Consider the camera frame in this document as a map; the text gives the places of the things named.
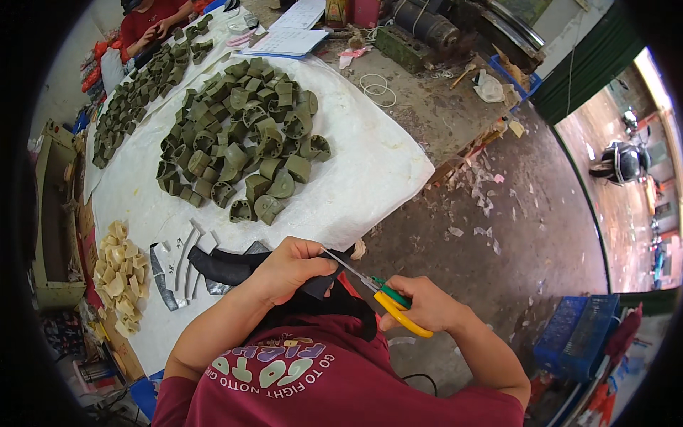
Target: concrete floor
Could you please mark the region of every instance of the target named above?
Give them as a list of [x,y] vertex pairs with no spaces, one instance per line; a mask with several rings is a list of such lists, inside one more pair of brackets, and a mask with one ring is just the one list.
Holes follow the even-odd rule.
[[[585,291],[605,293],[607,288],[594,223],[565,154],[530,105],[523,105],[517,116],[529,133],[517,139],[508,132],[487,148],[491,173],[505,177],[501,184],[483,185],[482,192],[498,194],[491,197],[490,218],[470,197],[468,184],[453,191],[446,186],[426,189],[365,235],[367,254],[358,268],[385,278],[428,276],[453,298],[470,305],[510,343],[532,373],[533,344],[560,298]],[[509,196],[510,189],[516,191],[519,203]],[[449,227],[464,234],[455,237]],[[501,255],[494,252],[491,238],[473,235],[474,227],[492,227]],[[351,281],[366,301],[373,301],[359,281]],[[378,305],[374,308],[383,312]],[[394,329],[388,338],[407,335],[411,334],[405,329]],[[390,350],[399,375],[429,374],[440,396],[454,393],[472,378],[445,333]],[[431,393],[429,382],[414,380],[415,387]]]
[[608,89],[598,92],[556,126],[581,171],[593,200],[607,244],[613,292],[645,292],[652,286],[649,251],[652,231],[645,184],[623,187],[588,174],[592,160],[587,146],[600,158],[613,139],[628,141],[624,125]]

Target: green scissors handle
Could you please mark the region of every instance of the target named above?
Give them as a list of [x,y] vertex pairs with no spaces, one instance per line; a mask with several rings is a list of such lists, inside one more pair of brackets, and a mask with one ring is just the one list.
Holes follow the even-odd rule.
[[406,298],[396,292],[395,290],[391,289],[386,285],[386,280],[385,279],[380,279],[379,277],[375,276],[370,276],[370,279],[376,281],[378,284],[382,285],[380,288],[381,292],[384,292],[385,294],[389,295],[391,299],[399,303],[400,305],[403,305],[406,309],[410,309],[410,306],[413,304],[410,298]]

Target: helmet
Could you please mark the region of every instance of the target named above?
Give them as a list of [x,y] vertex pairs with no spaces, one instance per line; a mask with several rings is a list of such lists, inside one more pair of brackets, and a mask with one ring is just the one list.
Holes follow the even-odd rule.
[[131,13],[133,9],[140,6],[142,0],[121,0],[121,7],[124,9],[124,16]]

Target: green curtain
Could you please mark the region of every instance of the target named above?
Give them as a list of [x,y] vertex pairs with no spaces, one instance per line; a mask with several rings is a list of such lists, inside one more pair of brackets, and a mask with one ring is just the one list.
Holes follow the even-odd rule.
[[[616,1],[574,50],[569,113],[624,71],[644,47],[645,43]],[[569,53],[531,97],[536,111],[549,124],[567,117],[571,61]]]

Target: scissors blade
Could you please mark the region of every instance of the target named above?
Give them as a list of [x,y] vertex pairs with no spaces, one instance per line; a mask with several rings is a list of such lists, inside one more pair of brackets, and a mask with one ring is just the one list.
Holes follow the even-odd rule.
[[353,267],[351,267],[349,264],[346,264],[344,261],[340,260],[339,257],[337,257],[334,253],[328,251],[325,247],[322,248],[323,251],[327,252],[328,255],[330,255],[332,258],[335,259],[335,261],[339,262],[341,265],[343,265],[347,270],[349,270],[351,273],[355,274],[358,276],[358,278],[363,282],[364,285],[366,285],[372,292],[378,292],[379,288],[375,286],[372,281],[370,281],[367,277],[363,276],[359,272],[357,272]]

